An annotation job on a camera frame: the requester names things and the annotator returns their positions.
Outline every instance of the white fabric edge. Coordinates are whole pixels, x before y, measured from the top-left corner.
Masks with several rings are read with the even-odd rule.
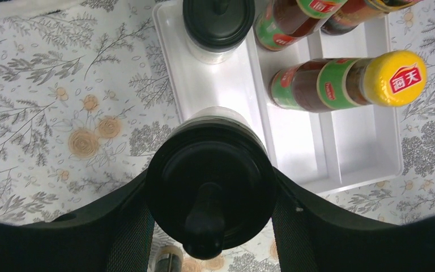
[[[0,19],[11,16],[38,16],[76,6],[84,0],[10,0],[0,3]]]

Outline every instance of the lid handle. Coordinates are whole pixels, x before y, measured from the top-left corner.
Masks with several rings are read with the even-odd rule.
[[[205,183],[186,217],[184,250],[201,260],[218,256],[223,251],[224,228],[222,189],[213,182]]]
[[[231,0],[213,0],[212,10],[218,14],[222,15],[226,12]]]

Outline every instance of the floral tablecloth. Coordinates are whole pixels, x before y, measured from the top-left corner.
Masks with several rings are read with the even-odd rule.
[[[178,125],[153,0],[88,0],[0,20],[0,222],[26,224],[86,205],[141,172]],[[405,169],[395,180],[327,195],[402,224],[435,214],[435,1],[390,15],[394,49],[419,52],[424,93],[400,110]],[[269,224],[184,271],[279,271]],[[154,254],[173,243],[156,228]]]

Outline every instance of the black lid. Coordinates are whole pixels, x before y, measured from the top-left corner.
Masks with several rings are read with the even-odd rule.
[[[253,238],[276,201],[266,153],[224,120],[187,124],[168,139],[150,162],[144,189],[158,225],[202,260]]]
[[[187,34],[203,49],[224,52],[244,40],[254,20],[254,0],[184,0]]]

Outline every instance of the plastic tray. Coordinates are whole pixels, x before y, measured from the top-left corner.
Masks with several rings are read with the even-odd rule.
[[[266,1],[256,2],[259,11]],[[256,45],[250,31],[227,61],[208,65],[187,49],[182,1],[159,3],[153,19],[181,121],[221,106],[240,113],[265,143],[269,158],[294,182],[317,194],[391,179],[403,170],[395,108],[366,106],[331,113],[285,110],[266,87],[280,69],[312,58],[375,57],[389,51],[387,20],[343,36],[316,32],[280,52]]]

